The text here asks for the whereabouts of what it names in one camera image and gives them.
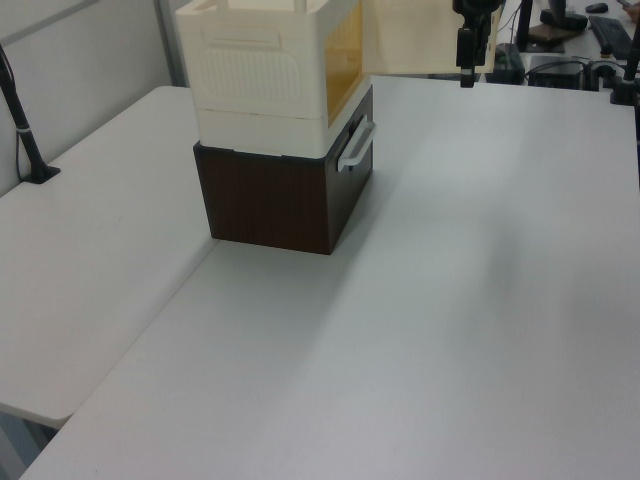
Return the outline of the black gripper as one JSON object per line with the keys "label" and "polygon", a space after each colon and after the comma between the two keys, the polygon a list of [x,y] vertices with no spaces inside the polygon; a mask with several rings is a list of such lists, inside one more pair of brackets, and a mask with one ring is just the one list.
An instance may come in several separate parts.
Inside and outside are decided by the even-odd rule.
{"label": "black gripper", "polygon": [[474,85],[474,65],[484,66],[489,37],[489,19],[502,6],[501,0],[453,0],[452,9],[464,18],[464,26],[457,34],[456,65],[460,69],[460,86]]}

